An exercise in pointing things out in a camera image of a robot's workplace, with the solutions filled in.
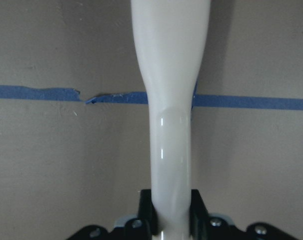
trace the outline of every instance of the screw head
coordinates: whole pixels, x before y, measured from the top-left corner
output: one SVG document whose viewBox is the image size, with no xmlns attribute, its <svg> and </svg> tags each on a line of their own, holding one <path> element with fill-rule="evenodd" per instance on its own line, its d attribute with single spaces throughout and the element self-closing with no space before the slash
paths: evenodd
<svg viewBox="0 0 303 240">
<path fill-rule="evenodd" d="M 101 230 L 96 228 L 94 231 L 90 232 L 89 237 L 92 239 L 98 237 L 99 235 L 101 235 Z"/>
<path fill-rule="evenodd" d="M 255 226 L 255 232 L 259 235 L 266 235 L 267 229 L 262 225 Z"/>
<path fill-rule="evenodd" d="M 143 222 L 139 219 L 136 219 L 132 222 L 131 226 L 133 229 L 138 229 L 143 225 Z"/>
<path fill-rule="evenodd" d="M 222 220 L 218 217 L 214 217 L 210 220 L 210 224 L 213 227 L 220 227 L 222 225 Z"/>
</svg>

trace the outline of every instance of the beige wall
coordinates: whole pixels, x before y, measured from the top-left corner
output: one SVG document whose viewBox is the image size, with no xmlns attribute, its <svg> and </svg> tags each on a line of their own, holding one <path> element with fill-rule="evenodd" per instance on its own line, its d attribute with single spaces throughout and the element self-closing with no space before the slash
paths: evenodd
<svg viewBox="0 0 303 240">
<path fill-rule="evenodd" d="M 125 0 L 0 1 L 0 85 L 144 91 Z M 303 0 L 215 0 L 199 94 L 303 98 Z M 0 240 L 112 228 L 150 187 L 148 107 L 0 99 Z M 303 111 L 195 107 L 210 212 L 303 240 Z"/>
</svg>

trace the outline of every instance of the bolt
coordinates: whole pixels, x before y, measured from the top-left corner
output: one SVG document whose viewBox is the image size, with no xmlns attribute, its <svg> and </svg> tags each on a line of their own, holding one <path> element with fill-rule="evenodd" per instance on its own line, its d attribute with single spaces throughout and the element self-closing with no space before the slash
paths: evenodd
<svg viewBox="0 0 303 240">
<path fill-rule="evenodd" d="M 255 226 L 255 232 L 259 235 L 266 235 L 267 229 L 262 225 Z"/>
<path fill-rule="evenodd" d="M 90 232 L 89 237 L 92 239 L 98 237 L 99 235 L 101 235 L 101 230 L 96 228 L 94 231 Z"/>
<path fill-rule="evenodd" d="M 210 220 L 210 224 L 213 227 L 220 227 L 222 225 L 222 220 L 218 217 L 214 217 Z"/>
<path fill-rule="evenodd" d="M 138 229 L 143 225 L 142 221 L 139 219 L 136 219 L 132 222 L 131 226 L 133 229 Z"/>
</svg>

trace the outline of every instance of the black mounting clamp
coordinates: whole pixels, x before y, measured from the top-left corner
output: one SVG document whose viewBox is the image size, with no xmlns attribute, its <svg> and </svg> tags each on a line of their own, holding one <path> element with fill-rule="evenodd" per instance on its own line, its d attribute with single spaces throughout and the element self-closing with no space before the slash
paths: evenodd
<svg viewBox="0 0 303 240">
<path fill-rule="evenodd" d="M 280 229 L 257 222 L 239 230 L 233 222 L 221 215 L 209 214 L 198 190 L 191 190 L 190 235 L 193 240 L 297 240 Z M 98 225 L 89 225 L 67 240 L 152 240 L 158 235 L 157 214 L 152 203 L 150 189 L 140 191 L 137 217 L 111 232 Z"/>
</svg>

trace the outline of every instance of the torn tape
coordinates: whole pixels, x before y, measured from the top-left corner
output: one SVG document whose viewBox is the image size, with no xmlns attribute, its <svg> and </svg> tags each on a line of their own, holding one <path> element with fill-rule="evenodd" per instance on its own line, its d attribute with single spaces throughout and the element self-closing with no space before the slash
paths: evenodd
<svg viewBox="0 0 303 240">
<path fill-rule="evenodd" d="M 146 92 L 136 91 L 122 94 L 97 96 L 86 101 L 86 103 L 147 104 L 148 100 Z M 195 94 L 193 96 L 192 106 L 213 108 L 277 109 L 303 111 L 303 99 Z"/>
<path fill-rule="evenodd" d="M 113 104 L 148 104 L 147 94 L 144 91 L 96 96 L 86 101 L 86 104 L 113 103 Z"/>
<path fill-rule="evenodd" d="M 73 88 L 36 89 L 25 86 L 0 85 L 0 99 L 48 100 L 83 102 L 80 92 Z M 148 104 L 147 94 L 135 91 L 120 94 L 106 94 L 93 97 L 86 104 Z M 193 107 L 242 108 L 242 109 L 278 109 L 303 111 L 303 99 L 252 97 L 252 96 L 222 96 L 195 94 Z"/>
<path fill-rule="evenodd" d="M 0 85 L 0 99 L 25 99 L 82 102 L 73 88 L 36 89 L 25 86 Z"/>
</svg>

